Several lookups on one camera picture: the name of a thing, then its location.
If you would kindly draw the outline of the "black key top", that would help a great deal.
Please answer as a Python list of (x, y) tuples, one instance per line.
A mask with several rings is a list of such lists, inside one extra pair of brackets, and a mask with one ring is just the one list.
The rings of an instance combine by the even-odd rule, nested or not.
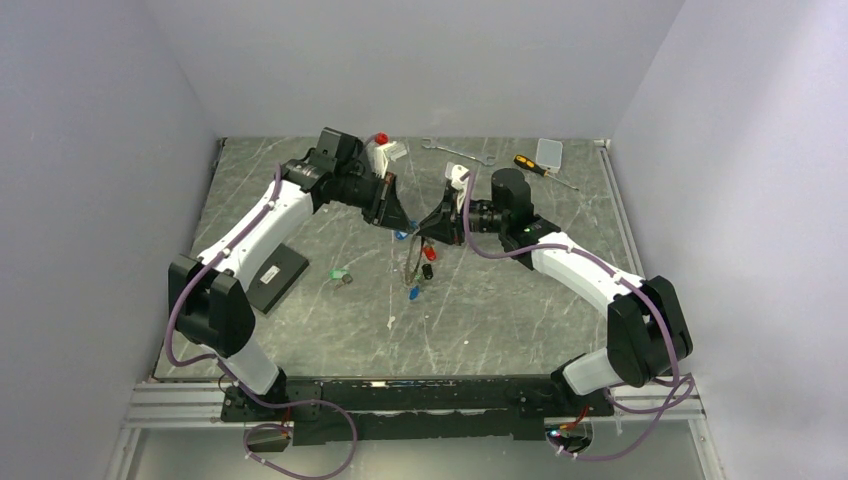
[(424, 264), (421, 267), (422, 275), (426, 280), (431, 280), (434, 277), (434, 271), (431, 264)]

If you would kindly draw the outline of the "round metal keyring disc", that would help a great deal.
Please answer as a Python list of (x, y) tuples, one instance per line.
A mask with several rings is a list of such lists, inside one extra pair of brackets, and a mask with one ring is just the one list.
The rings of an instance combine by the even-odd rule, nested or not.
[(418, 283), (417, 277), (419, 275), (422, 259), (424, 258), (422, 249), (427, 245), (427, 240), (420, 233), (419, 228), (416, 228), (410, 234), (409, 238), (410, 244), (403, 268), (402, 280), (406, 287), (412, 288)]

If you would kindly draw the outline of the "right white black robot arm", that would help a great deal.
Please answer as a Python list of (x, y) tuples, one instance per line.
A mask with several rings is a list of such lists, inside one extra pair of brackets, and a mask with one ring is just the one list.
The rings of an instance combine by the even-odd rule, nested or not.
[(662, 375), (683, 379), (680, 360), (693, 343), (676, 291), (661, 276), (644, 279), (604, 261), (534, 211), (522, 173), (500, 169), (491, 197), (473, 200), (475, 176), (450, 163), (442, 203), (420, 224), (423, 237), (447, 245), (468, 244), (487, 259), (516, 260), (587, 301), (606, 320), (604, 347), (558, 367), (551, 401), (574, 415), (590, 393), (620, 385), (642, 387)]

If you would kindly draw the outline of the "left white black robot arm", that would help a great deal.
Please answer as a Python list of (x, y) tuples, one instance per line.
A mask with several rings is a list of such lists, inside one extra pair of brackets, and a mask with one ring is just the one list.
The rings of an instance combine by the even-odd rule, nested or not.
[(328, 203), (359, 209), (370, 225), (410, 231), (389, 170), (407, 153), (404, 143), (383, 133), (363, 141), (325, 128), (303, 157), (277, 165), (262, 196), (234, 227), (198, 256), (180, 255), (169, 266), (168, 361), (176, 367), (218, 361), (249, 391), (248, 407), (258, 417), (279, 417), (288, 402), (286, 376), (255, 337), (247, 292), (284, 239)]

